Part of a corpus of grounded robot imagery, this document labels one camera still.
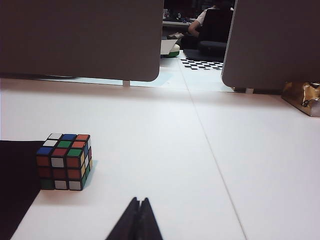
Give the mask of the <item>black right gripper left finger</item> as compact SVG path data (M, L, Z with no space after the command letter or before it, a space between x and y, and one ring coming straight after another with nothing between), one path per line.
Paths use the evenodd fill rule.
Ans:
M134 197L107 236L107 240L133 240L140 202Z

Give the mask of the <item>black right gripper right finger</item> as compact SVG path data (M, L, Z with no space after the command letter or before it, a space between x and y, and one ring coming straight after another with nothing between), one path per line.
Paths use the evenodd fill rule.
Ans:
M148 198L145 198L139 212L139 239L162 240L162 234Z

